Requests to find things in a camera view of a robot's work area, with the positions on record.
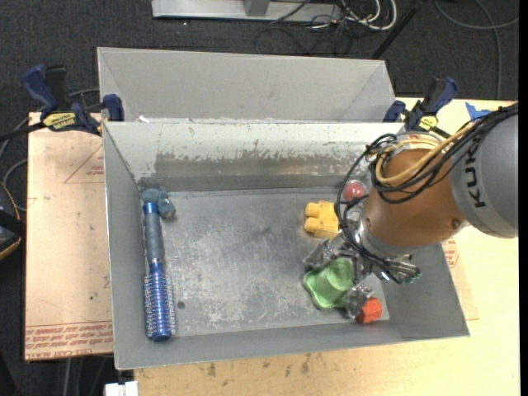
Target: green object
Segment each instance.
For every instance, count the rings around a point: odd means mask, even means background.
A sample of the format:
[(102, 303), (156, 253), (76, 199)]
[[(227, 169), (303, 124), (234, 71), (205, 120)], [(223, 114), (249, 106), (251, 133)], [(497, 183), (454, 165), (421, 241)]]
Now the green object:
[(319, 309), (343, 308), (348, 290), (354, 285), (354, 266), (338, 258), (323, 269), (304, 275), (303, 285)]

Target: metal stand leg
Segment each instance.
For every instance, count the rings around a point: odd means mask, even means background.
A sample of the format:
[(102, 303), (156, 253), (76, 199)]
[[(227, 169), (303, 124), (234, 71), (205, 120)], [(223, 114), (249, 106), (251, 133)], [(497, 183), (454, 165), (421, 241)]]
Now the metal stand leg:
[[(152, 8), (155, 18), (274, 21), (294, 11), (300, 4), (272, 0), (153, 0)], [(311, 21), (317, 16), (332, 14), (338, 16), (334, 5), (310, 3), (287, 21)]]

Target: orange object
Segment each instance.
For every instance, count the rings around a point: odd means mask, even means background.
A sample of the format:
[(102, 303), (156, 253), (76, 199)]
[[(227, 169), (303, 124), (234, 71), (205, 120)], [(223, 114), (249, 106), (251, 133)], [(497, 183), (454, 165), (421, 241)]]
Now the orange object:
[(383, 308), (378, 298), (369, 298), (360, 313), (356, 315), (356, 323), (367, 324), (380, 319), (382, 311)]

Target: clamp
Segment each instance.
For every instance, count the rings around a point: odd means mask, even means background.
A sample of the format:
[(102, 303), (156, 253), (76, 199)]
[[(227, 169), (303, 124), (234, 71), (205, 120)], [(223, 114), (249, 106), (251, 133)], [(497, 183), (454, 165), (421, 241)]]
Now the clamp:
[(430, 130), (447, 138), (449, 134), (436, 127), (436, 114), (455, 98), (458, 91), (459, 87), (452, 78), (433, 78), (423, 100), (418, 100), (410, 111), (406, 110), (404, 102), (396, 100), (385, 113), (383, 122), (395, 122), (403, 115), (404, 129), (407, 132)]

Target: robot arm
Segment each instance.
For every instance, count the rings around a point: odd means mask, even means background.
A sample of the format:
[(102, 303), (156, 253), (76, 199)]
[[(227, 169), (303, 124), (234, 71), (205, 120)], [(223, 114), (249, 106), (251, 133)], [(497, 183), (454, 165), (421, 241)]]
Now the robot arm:
[[(367, 276), (413, 282), (421, 272), (412, 254), (450, 238), (464, 224), (497, 237), (517, 235), (517, 114), (516, 103), (445, 139), (409, 131), (380, 136), (367, 146), (337, 193), (337, 235), (304, 260), (311, 271), (322, 271), (348, 259), (353, 285), (340, 301), (351, 318), (364, 318), (373, 299)], [(361, 163), (369, 164), (370, 180), (355, 189), (358, 182), (351, 178)], [(317, 294), (313, 286), (307, 289)]]
[(381, 149), (359, 225), (367, 250), (401, 256), (444, 241), (465, 222), (514, 238), (517, 112), (517, 104), (493, 112), (432, 148), (420, 143), (426, 135), (405, 134)]

